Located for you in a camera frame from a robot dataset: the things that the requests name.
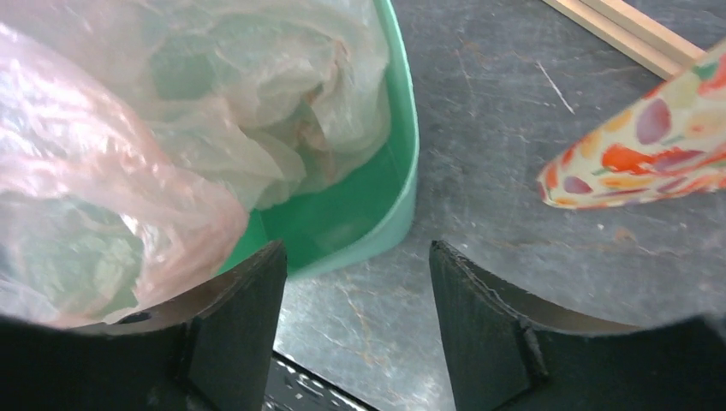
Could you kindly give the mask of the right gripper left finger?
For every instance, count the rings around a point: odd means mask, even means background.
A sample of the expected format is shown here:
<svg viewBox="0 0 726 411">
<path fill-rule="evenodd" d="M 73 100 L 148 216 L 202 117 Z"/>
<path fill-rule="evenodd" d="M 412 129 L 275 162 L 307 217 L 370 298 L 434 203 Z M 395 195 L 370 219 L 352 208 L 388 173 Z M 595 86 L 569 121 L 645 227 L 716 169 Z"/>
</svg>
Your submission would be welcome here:
<svg viewBox="0 0 726 411">
<path fill-rule="evenodd" d="M 288 276 L 274 241 L 118 323 L 2 317 L 4 410 L 260 410 Z"/>
</svg>

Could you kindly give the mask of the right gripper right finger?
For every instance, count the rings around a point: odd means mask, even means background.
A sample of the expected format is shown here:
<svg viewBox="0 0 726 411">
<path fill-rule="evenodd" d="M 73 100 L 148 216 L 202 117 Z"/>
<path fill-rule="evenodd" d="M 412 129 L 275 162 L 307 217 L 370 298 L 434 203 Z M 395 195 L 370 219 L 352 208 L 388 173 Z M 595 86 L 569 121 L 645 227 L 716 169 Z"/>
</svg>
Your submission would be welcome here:
<svg viewBox="0 0 726 411">
<path fill-rule="evenodd" d="M 725 317 L 640 328 L 569 310 L 446 241 L 429 266 L 459 410 L 722 410 Z"/>
</svg>

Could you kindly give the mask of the green plastic trash bin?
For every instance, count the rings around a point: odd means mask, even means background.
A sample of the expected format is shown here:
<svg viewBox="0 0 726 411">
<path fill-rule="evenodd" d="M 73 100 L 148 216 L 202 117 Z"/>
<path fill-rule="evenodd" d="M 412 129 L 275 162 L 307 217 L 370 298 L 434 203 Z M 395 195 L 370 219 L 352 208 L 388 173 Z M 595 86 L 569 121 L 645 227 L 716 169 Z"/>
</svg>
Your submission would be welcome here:
<svg viewBox="0 0 726 411">
<path fill-rule="evenodd" d="M 227 271 L 273 240 L 287 248 L 290 277 L 341 269 L 384 253 L 408 234 L 416 201 L 420 133 L 408 56 L 391 1 L 375 3 L 390 48 L 385 81 L 391 130 L 366 164 L 330 188 L 254 211 Z"/>
</svg>

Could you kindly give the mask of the pink translucent trash bag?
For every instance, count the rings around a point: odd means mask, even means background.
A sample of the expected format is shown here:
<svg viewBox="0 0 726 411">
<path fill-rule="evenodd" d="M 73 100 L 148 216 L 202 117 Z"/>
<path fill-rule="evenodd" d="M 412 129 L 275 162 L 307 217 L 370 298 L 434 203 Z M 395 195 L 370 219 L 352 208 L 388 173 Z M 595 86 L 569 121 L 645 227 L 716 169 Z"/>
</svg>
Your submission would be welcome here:
<svg viewBox="0 0 726 411">
<path fill-rule="evenodd" d="M 1 312 L 112 323 L 390 134 L 371 1 L 4 1 Z"/>
</svg>

